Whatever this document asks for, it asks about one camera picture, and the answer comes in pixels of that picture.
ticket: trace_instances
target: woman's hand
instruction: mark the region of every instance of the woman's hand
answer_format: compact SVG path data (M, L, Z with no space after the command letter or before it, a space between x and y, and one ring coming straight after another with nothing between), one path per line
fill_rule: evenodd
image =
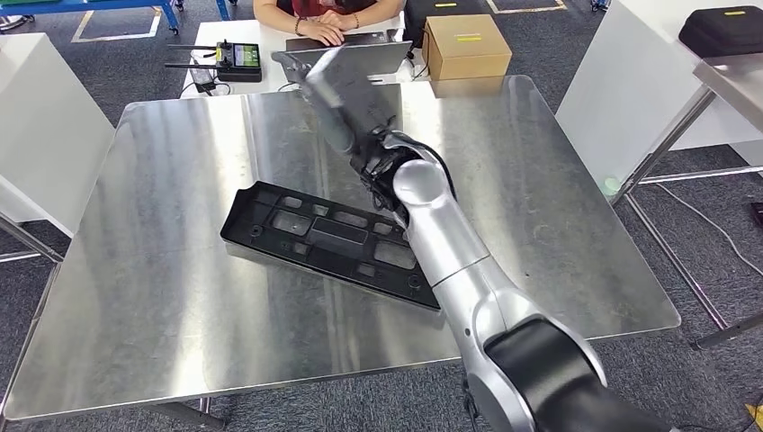
M302 20L297 31L315 41L323 42L327 47L341 45L345 41L345 35L338 26L320 20L317 22Z
M322 14L318 18L318 22L324 23L324 24L331 24L337 27L342 32L356 29L358 24L357 20L355 19L355 16L352 13L349 15L342 15L341 13L336 13L331 10L328 10L326 11L326 13Z

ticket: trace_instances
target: person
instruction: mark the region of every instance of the person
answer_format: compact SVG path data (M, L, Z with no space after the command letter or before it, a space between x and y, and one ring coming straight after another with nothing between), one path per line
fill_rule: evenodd
M285 1L291 2L293 14L285 12L276 0L254 0L255 18L268 27L327 46L341 45L343 32L389 20L403 7L403 0Z

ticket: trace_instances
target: bracelet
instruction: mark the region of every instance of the bracelet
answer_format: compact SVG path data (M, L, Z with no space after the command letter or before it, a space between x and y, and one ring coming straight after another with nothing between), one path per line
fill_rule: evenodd
M305 21L303 17L297 18L297 22L294 24L294 34L297 36L304 36L304 34L300 33L300 23Z

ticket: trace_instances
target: yellow tape label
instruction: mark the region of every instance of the yellow tape label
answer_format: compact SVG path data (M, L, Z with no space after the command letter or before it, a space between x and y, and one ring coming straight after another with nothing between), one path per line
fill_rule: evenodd
M482 34L481 33L462 33L462 34L456 34L455 35L456 41L459 42L474 42L474 41L482 41Z

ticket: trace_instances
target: laptop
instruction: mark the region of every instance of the laptop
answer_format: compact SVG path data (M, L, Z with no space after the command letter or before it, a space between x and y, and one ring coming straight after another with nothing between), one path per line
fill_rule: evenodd
M397 73L400 64L405 60L406 54L410 50L410 40L395 40L390 36L398 34L397 30L378 31L373 33L347 34L343 44L344 52L342 61L352 63L360 68L367 76L388 75ZM286 41L286 51L306 65L314 65L318 59L327 51L334 47L326 47L315 40L291 39ZM283 70L286 79L290 83L295 82L293 72Z

